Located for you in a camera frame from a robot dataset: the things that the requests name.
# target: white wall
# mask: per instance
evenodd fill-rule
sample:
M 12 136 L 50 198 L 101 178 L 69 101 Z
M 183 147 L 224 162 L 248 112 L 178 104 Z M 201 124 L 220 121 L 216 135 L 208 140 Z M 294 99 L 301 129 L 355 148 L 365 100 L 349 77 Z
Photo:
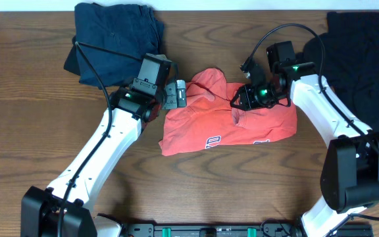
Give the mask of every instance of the white wall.
M 80 2 L 137 3 L 159 11 L 379 10 L 379 0 L 0 0 L 0 11 L 73 11 Z

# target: cloth fold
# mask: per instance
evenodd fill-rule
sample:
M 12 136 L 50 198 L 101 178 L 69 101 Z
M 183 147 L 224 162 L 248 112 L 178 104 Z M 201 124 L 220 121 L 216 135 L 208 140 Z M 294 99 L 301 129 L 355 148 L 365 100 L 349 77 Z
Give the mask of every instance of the cloth fold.
M 296 109 L 240 111 L 229 102 L 242 83 L 226 83 L 215 68 L 187 83 L 187 107 L 168 112 L 164 122 L 163 155 L 199 151 L 216 145 L 275 142 L 296 133 Z

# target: folded clothing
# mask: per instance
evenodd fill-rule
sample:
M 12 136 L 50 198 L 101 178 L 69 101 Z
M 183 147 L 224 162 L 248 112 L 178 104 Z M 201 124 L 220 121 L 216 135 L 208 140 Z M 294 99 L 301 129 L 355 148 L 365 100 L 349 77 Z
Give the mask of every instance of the folded clothing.
M 242 86 L 226 83 L 215 68 L 200 72 L 187 83 L 187 107 L 168 112 L 164 122 L 163 155 L 199 151 L 216 145 L 275 142 L 296 133 L 296 109 L 241 111 L 229 102 Z
M 379 13 L 327 14 L 323 74 L 346 107 L 379 131 Z M 316 39 L 303 50 L 306 61 L 321 62 Z
M 164 25 L 153 10 L 140 5 L 102 7 L 80 3 L 74 9 L 79 41 L 142 59 L 146 53 L 159 54 Z M 138 76 L 141 62 L 96 49 L 82 47 L 106 86 L 123 86 Z M 73 45 L 64 69 L 80 75 L 80 83 L 99 86 L 92 71 Z

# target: navy jeans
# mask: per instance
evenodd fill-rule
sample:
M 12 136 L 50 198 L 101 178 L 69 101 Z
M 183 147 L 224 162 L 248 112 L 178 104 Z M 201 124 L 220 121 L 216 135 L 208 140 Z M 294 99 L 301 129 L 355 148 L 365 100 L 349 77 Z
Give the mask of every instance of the navy jeans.
M 75 41 L 117 51 L 142 59 L 146 53 L 159 54 L 164 24 L 156 20 L 147 6 L 76 5 Z M 90 63 L 106 86 L 123 86 L 138 76 L 141 62 L 82 46 Z M 64 69 L 80 75 L 80 83 L 99 86 L 75 45 L 71 49 Z

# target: green clip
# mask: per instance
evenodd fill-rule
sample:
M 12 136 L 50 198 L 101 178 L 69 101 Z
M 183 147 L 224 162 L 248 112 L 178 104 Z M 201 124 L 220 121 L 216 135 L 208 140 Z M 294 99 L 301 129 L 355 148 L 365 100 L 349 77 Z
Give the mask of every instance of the green clip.
M 257 237 L 257 229 L 248 228 L 248 237 Z
M 171 236 L 172 236 L 172 230 L 170 228 L 162 229 L 162 237 L 171 237 Z

